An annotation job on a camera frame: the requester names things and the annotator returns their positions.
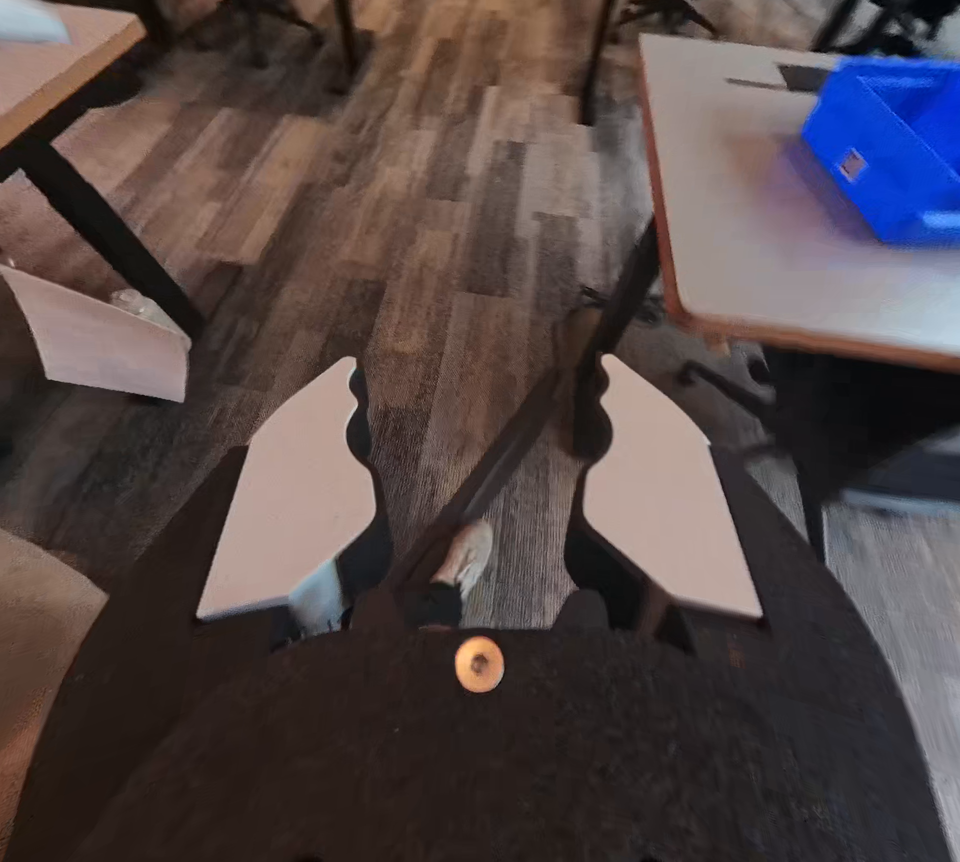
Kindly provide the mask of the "blue plastic bin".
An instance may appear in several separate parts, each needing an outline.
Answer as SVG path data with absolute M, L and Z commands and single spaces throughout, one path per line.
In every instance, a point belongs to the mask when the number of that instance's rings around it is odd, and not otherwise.
M 880 242 L 959 245 L 959 65 L 850 57 L 801 135 Z

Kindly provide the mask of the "person's shoe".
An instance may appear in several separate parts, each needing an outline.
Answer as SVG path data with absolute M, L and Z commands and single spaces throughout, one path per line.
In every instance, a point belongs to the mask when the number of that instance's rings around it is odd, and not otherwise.
M 483 576 L 494 547 L 494 531 L 486 520 L 464 526 L 451 540 L 432 582 L 455 590 L 465 600 Z

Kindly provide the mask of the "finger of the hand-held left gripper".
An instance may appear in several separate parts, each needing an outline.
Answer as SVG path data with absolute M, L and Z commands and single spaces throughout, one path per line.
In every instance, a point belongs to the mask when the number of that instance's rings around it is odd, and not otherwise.
M 191 339 L 133 289 L 105 302 L 12 267 L 12 292 L 47 379 L 183 402 Z

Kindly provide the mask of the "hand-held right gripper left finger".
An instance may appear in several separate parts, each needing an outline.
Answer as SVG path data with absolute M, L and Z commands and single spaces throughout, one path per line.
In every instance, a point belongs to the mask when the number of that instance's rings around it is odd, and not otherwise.
M 368 408 L 363 367 L 343 357 L 251 437 L 200 622 L 279 611 L 294 626 L 344 626 L 383 581 L 394 546 Z

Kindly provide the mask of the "wooden office desk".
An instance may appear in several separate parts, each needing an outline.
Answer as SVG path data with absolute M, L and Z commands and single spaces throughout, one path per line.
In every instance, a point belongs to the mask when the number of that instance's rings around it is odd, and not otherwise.
M 192 340 L 205 319 L 100 192 L 52 143 L 93 107 L 87 86 L 146 37 L 128 12 L 54 5 L 67 43 L 2 43 L 2 181 L 23 171 L 52 208 L 126 283 Z

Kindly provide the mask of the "black table leg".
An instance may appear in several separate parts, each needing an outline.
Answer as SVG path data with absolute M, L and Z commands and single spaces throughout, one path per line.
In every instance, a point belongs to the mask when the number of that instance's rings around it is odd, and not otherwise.
M 397 592 L 415 577 L 431 576 L 444 560 L 458 532 L 480 520 L 512 478 L 553 416 L 559 397 L 570 389 L 576 406 L 593 384 L 602 354 L 612 353 L 630 323 L 639 316 L 661 272 L 656 223 L 650 218 L 630 250 L 613 292 L 598 304 L 598 322 L 580 341 L 576 323 L 586 308 L 570 313 L 558 325 L 554 364 L 528 393 L 478 464 L 438 517 L 387 576 L 385 587 Z

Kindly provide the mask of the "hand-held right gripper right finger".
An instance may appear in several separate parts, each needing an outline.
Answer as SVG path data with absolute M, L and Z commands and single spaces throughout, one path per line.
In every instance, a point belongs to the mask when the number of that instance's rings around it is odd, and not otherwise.
M 587 388 L 594 437 L 566 533 L 566 569 L 612 628 L 662 628 L 688 610 L 757 624 L 763 609 L 712 444 L 618 357 Z

